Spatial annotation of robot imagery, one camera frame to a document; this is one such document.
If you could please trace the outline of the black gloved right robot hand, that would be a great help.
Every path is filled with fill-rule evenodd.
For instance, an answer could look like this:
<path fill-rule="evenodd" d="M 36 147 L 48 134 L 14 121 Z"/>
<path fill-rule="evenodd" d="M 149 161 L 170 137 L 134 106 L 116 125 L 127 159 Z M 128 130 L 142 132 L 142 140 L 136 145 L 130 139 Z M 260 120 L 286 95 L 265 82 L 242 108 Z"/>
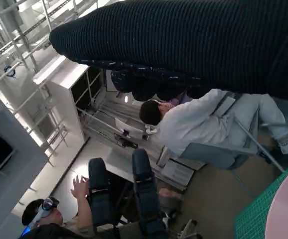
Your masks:
<path fill-rule="evenodd" d="M 57 53 L 136 100 L 212 88 L 288 100 L 288 0 L 126 0 L 53 29 Z"/>

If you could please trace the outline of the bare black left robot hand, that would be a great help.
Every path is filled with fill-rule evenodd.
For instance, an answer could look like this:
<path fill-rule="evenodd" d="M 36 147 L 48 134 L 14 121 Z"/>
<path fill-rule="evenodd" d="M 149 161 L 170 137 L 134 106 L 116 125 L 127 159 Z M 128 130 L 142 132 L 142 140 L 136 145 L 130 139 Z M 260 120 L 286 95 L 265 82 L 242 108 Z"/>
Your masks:
<path fill-rule="evenodd" d="M 89 205 L 95 237 L 98 239 L 166 239 L 166 226 L 148 154 L 138 148 L 132 154 L 133 192 L 139 220 L 117 225 L 117 208 L 111 202 L 111 185 L 103 159 L 88 163 Z"/>

